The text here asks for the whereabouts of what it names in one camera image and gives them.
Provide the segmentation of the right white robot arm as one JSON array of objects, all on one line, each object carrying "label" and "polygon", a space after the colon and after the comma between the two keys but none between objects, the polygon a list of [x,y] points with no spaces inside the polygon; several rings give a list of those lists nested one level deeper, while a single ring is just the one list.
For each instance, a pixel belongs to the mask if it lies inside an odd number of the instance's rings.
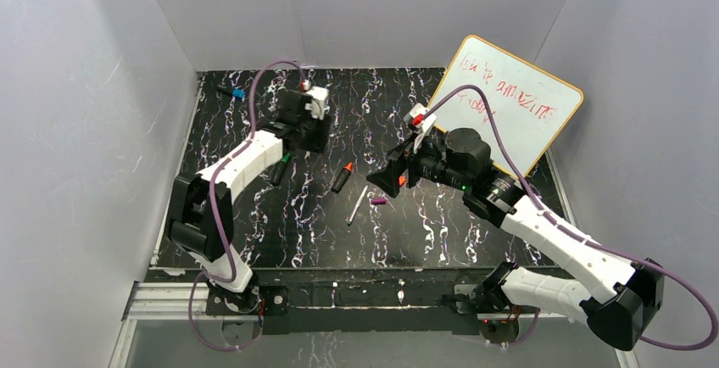
[{"label": "right white robot arm", "polygon": [[462,191],[477,217],[519,237],[570,274],[562,279],[503,262],[476,288],[477,304],[502,310],[530,306],[588,326],[604,343],[622,351],[636,345],[660,309],[664,278],[636,261],[621,259],[553,211],[536,205],[511,176],[497,170],[490,146],[471,128],[443,135],[442,143],[411,136],[387,153],[386,166],[366,180],[396,198],[427,179]]}]

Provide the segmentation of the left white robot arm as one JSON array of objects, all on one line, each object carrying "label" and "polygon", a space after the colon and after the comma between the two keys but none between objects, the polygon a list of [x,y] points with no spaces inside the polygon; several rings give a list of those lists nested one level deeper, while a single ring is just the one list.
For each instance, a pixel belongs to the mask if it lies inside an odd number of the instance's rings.
[{"label": "left white robot arm", "polygon": [[253,272],[232,245],[234,203],[288,153],[323,151],[332,122],[328,100],[328,90],[319,86],[306,92],[286,90],[276,116],[261,120],[237,148],[194,174],[176,176],[164,235],[199,262],[216,286],[230,293],[247,290]]}]

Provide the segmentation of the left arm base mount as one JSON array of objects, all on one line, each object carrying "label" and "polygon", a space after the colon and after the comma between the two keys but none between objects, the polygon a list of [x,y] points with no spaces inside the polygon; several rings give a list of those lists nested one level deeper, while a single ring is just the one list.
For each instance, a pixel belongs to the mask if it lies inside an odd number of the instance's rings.
[{"label": "left arm base mount", "polygon": [[221,335],[226,346],[247,348],[262,336],[269,317],[284,316],[289,307],[289,290],[284,286],[250,284],[242,293],[233,293],[212,283],[205,314],[221,317]]}]

